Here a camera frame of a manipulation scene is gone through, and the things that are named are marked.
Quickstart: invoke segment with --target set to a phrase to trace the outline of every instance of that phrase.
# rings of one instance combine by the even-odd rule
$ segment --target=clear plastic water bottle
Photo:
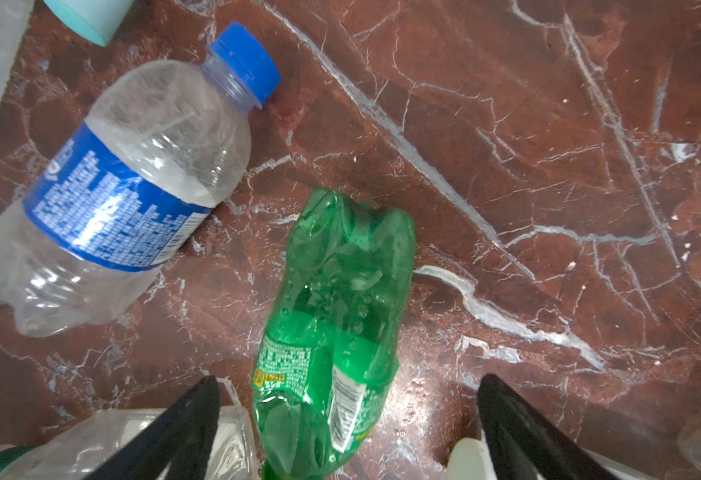
[[[248,112],[279,81],[234,23],[200,68],[151,62],[110,87],[0,216],[0,303],[18,331],[106,323],[136,300],[244,176]]]

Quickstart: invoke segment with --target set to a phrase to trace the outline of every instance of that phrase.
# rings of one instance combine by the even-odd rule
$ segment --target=teal cap
[[[44,0],[68,28],[105,47],[134,0]]]

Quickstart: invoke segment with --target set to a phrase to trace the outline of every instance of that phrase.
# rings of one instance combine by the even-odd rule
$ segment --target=bottle neck
[[[202,73],[221,95],[232,101],[242,115],[248,115],[254,107],[262,108],[249,87],[216,53],[211,51],[208,53],[206,60],[202,63]]]

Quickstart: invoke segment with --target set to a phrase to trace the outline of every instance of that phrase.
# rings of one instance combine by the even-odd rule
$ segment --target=bottle cap
[[[209,48],[238,74],[262,104],[278,86],[281,75],[265,48],[240,23],[233,22]]]
[[[105,47],[134,0],[44,0],[68,28]]]

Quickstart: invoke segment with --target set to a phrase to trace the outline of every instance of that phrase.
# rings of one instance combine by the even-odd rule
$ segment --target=green bottle label
[[[263,336],[252,384],[260,391],[290,390],[302,398],[310,373],[313,349],[275,342]]]

